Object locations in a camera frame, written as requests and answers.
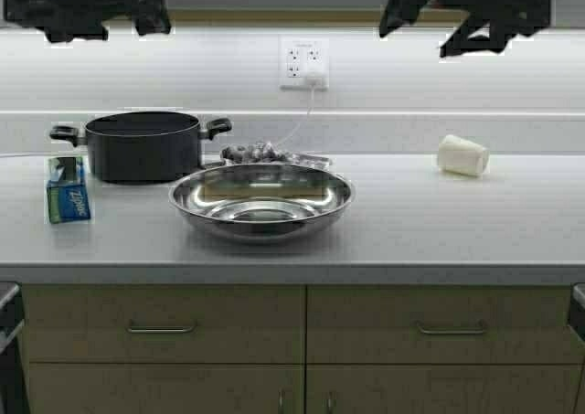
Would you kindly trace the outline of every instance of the backsplash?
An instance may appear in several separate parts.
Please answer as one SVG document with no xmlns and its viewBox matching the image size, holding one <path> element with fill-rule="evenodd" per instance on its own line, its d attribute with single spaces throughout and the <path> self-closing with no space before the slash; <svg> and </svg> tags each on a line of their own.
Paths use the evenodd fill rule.
<svg viewBox="0 0 585 414">
<path fill-rule="evenodd" d="M 0 154 L 68 150 L 51 143 L 54 122 L 79 123 L 132 109 L 229 115 L 234 131 L 209 143 L 277 141 L 313 152 L 431 152 L 458 133 L 503 153 L 585 150 L 585 32 L 519 38 L 502 56 L 439 59 L 451 30 L 178 27 L 138 38 L 50 46 L 40 33 L 0 33 Z M 279 89 L 281 36 L 330 41 L 331 88 Z"/>
</svg>

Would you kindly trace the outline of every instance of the wall outlet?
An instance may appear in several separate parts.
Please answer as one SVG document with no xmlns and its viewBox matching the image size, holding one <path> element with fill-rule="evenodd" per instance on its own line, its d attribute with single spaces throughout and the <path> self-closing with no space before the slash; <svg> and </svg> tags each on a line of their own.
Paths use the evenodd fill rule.
<svg viewBox="0 0 585 414">
<path fill-rule="evenodd" d="M 329 40 L 298 37 L 281 38 L 281 88 L 309 90 L 307 74 L 318 72 L 324 80 L 317 90 L 329 88 Z"/>
</svg>

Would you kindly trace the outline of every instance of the black pot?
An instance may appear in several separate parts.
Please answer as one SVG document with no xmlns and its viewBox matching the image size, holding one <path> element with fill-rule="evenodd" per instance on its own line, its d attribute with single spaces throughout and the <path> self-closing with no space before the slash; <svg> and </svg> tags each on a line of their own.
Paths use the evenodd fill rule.
<svg viewBox="0 0 585 414">
<path fill-rule="evenodd" d="M 129 112 L 89 122 L 85 137 L 69 126 L 54 126 L 50 137 L 73 146 L 87 144 L 91 172 L 120 184 L 175 181 L 201 168 L 200 140 L 231 131 L 229 119 L 208 122 L 177 112 Z"/>
</svg>

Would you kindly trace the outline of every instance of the cabinet handle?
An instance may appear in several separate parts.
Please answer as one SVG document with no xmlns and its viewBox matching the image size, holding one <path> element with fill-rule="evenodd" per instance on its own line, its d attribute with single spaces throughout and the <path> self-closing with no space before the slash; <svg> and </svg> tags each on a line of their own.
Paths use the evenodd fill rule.
<svg viewBox="0 0 585 414">
<path fill-rule="evenodd" d="M 164 326 L 140 326 L 135 325 L 130 321 L 126 332 L 129 334 L 190 334 L 197 327 L 197 324 L 178 326 L 178 327 L 164 327 Z"/>
<path fill-rule="evenodd" d="M 487 324 L 485 321 L 479 321 L 477 327 L 461 329 L 430 329 L 425 327 L 420 321 L 416 322 L 416 326 L 419 332 L 430 336 L 481 336 L 487 334 Z"/>
<path fill-rule="evenodd" d="M 284 414 L 284 391 L 278 393 L 278 414 Z"/>
<path fill-rule="evenodd" d="M 333 393 L 327 395 L 327 402 L 325 403 L 325 411 L 327 414 L 333 414 L 333 408 L 335 406 L 335 400 Z"/>
</svg>

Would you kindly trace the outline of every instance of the box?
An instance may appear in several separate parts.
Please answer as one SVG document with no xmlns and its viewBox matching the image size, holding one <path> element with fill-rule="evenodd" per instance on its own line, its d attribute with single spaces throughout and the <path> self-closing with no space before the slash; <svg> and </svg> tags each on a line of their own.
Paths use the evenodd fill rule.
<svg viewBox="0 0 585 414">
<path fill-rule="evenodd" d="M 83 158 L 50 158 L 48 171 L 47 202 L 50 223 L 91 219 Z"/>
</svg>

